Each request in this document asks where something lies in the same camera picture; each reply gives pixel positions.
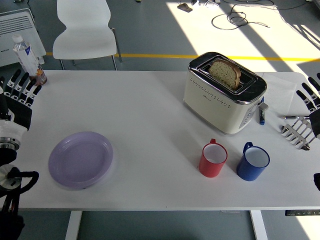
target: water bottle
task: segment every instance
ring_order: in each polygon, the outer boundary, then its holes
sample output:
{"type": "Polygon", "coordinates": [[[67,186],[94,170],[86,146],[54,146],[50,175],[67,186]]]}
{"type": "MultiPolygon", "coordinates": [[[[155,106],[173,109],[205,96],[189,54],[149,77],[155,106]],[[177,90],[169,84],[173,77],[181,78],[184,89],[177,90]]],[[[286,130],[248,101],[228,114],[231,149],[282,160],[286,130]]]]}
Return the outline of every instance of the water bottle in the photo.
{"type": "Polygon", "coordinates": [[[15,43],[13,51],[17,55],[23,70],[29,73],[30,80],[36,79],[35,85],[45,84],[48,78],[30,44],[24,41],[20,34],[13,35],[12,39],[15,43]]]}

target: cream toaster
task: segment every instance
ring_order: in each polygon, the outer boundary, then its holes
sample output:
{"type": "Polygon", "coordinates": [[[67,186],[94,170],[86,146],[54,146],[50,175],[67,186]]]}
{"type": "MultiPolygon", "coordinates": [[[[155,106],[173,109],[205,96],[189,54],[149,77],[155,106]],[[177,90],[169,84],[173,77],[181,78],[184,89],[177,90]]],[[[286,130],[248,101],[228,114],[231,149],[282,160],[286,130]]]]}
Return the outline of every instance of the cream toaster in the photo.
{"type": "Polygon", "coordinates": [[[267,83],[260,76],[226,56],[207,52],[189,63],[183,101],[222,132],[235,134],[250,122],[266,90],[267,83]],[[208,72],[218,59],[240,69],[237,90],[224,86],[208,72]]]}

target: white table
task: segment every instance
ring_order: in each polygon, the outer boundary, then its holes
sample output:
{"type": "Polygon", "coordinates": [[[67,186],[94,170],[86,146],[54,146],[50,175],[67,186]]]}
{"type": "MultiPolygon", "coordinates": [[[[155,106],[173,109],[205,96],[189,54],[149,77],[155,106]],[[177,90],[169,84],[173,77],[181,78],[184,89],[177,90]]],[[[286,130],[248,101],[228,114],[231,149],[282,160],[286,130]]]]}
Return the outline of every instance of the white table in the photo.
{"type": "MultiPolygon", "coordinates": [[[[264,126],[255,115],[240,132],[224,134],[184,104],[186,72],[45,73],[48,82],[35,99],[30,130],[13,162],[21,171],[40,174],[37,184],[21,195],[22,209],[320,209],[320,192],[313,182],[314,173],[320,172],[320,141],[314,140],[310,151],[295,149],[280,134],[280,127],[293,120],[280,119],[270,110],[264,126]],[[114,159],[102,180],[86,189],[70,190],[52,179],[48,159],[57,143],[83,131],[108,138],[114,159]],[[202,148],[211,138],[228,151],[228,160],[215,178],[204,177],[198,170],[202,148]],[[271,159],[252,182],[236,174],[246,142],[266,149],[271,159]]],[[[296,82],[299,89],[305,81],[294,72],[263,75],[267,83],[273,77],[296,82]]],[[[308,114],[297,95],[289,113],[308,114]]]]}

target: blue mug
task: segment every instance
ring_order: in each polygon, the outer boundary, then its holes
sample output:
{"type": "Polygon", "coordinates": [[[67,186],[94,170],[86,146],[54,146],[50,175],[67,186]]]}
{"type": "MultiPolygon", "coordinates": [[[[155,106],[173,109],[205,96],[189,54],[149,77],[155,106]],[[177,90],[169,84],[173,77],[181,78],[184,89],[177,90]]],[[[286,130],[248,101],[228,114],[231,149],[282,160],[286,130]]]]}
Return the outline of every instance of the blue mug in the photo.
{"type": "Polygon", "coordinates": [[[247,142],[243,148],[243,155],[236,167],[236,173],[246,181],[256,180],[263,170],[269,165],[269,154],[252,142],[247,142]]]}

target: toast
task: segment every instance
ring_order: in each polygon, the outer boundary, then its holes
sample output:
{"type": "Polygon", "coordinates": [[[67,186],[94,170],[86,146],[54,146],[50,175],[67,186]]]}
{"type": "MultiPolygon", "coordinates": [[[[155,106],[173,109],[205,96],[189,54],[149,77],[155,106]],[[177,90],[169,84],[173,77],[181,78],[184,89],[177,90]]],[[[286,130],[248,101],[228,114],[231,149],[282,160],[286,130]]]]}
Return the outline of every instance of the toast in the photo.
{"type": "Polygon", "coordinates": [[[224,59],[215,60],[208,72],[216,81],[229,89],[238,89],[241,71],[234,63],[224,59]]]}

